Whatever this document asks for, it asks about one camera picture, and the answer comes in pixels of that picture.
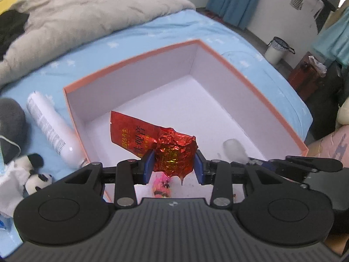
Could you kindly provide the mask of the pink feathered bird toy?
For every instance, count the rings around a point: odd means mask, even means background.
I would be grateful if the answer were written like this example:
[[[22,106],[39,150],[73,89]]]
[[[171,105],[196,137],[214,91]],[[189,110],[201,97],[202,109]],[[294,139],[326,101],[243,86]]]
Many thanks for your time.
[[[170,178],[164,173],[158,174],[153,182],[153,195],[155,198],[171,197]]]

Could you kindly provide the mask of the red foil packet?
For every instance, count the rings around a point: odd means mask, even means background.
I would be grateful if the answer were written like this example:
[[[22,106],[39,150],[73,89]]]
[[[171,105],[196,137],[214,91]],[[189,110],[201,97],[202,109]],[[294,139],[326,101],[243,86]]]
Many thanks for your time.
[[[110,134],[114,144],[139,158],[153,150],[155,172],[163,172],[169,177],[178,176],[180,180],[184,180],[193,171],[198,149],[194,136],[116,111],[111,111],[110,114]]]

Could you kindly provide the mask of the small panda plush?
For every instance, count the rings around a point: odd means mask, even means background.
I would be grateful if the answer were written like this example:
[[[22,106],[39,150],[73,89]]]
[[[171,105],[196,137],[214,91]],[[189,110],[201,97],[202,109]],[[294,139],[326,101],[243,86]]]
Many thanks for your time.
[[[38,169],[43,167],[44,160],[37,153],[23,155],[14,160],[14,167],[19,174],[19,185],[24,188],[28,195],[50,186],[53,183],[52,175],[39,173]]]

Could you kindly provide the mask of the white spray bottle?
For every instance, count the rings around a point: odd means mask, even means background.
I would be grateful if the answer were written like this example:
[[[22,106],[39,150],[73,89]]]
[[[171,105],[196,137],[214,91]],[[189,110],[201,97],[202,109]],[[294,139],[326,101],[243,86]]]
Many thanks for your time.
[[[75,131],[54,109],[47,97],[34,91],[29,95],[26,106],[54,151],[69,167],[78,169],[87,164],[87,159]]]

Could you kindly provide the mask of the pink cardboard box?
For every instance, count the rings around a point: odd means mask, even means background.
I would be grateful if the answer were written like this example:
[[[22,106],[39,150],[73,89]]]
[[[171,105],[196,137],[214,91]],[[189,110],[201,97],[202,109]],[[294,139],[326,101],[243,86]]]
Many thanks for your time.
[[[87,159],[106,167],[132,158],[111,141],[111,111],[193,135],[209,160],[225,160],[223,143],[232,138],[257,159],[308,153],[303,140],[271,102],[199,40],[113,64],[63,91]]]

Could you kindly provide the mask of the red brown suitcase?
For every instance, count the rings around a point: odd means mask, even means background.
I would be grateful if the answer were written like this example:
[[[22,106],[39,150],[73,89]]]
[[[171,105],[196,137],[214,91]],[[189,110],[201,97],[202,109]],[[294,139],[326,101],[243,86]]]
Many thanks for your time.
[[[327,68],[311,52],[307,52],[292,70],[287,81],[305,102],[324,86]]]

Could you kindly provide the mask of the white trash bin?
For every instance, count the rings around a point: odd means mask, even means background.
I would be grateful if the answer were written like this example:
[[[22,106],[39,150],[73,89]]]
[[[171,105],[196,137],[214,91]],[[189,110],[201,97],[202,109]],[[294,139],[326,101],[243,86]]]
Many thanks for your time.
[[[267,50],[264,58],[272,65],[276,65],[287,54],[295,54],[295,49],[292,48],[280,37],[274,37],[267,45]]]

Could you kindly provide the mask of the light blue bed sheet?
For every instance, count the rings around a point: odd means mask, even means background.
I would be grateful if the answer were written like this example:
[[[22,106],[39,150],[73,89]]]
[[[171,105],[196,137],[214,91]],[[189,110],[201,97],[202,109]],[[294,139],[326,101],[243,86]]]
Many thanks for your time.
[[[248,41],[193,10],[157,18],[72,50],[1,90],[22,107],[31,93],[47,97],[70,121],[63,89],[90,74],[135,56],[174,44],[199,40],[241,72],[305,140],[313,121],[308,107],[287,80]]]

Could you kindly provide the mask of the grey penguin plush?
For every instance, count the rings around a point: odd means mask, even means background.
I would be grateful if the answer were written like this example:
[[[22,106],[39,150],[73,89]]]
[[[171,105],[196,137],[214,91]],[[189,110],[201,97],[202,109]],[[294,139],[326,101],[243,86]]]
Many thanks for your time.
[[[1,153],[8,164],[21,153],[26,141],[27,123],[22,107],[12,98],[1,98]]]

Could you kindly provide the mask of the teal hanging cloth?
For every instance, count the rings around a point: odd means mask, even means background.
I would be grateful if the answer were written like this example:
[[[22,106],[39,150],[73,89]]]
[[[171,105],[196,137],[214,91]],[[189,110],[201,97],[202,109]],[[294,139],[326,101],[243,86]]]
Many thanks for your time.
[[[337,22],[319,34],[312,47],[324,59],[348,67],[348,8]]]

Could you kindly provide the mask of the grey duvet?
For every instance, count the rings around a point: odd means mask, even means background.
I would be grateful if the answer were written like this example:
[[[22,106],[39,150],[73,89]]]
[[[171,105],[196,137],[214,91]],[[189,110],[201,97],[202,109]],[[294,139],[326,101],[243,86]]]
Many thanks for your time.
[[[189,0],[18,0],[11,8],[28,20],[1,61],[1,86],[82,44],[194,7]]]

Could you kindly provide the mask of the black clothing pile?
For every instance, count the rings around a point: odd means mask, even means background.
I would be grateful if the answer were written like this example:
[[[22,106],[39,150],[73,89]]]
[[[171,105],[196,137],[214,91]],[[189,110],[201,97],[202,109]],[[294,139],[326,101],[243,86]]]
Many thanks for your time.
[[[29,14],[7,10],[0,15],[0,55],[1,60],[11,43],[24,33]]]

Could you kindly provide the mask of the yellow pillow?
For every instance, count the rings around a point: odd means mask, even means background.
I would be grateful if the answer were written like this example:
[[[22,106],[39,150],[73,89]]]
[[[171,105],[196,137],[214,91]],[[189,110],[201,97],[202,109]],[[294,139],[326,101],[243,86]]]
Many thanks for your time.
[[[16,3],[18,0],[2,0],[0,2],[0,14],[9,10],[9,8]]]

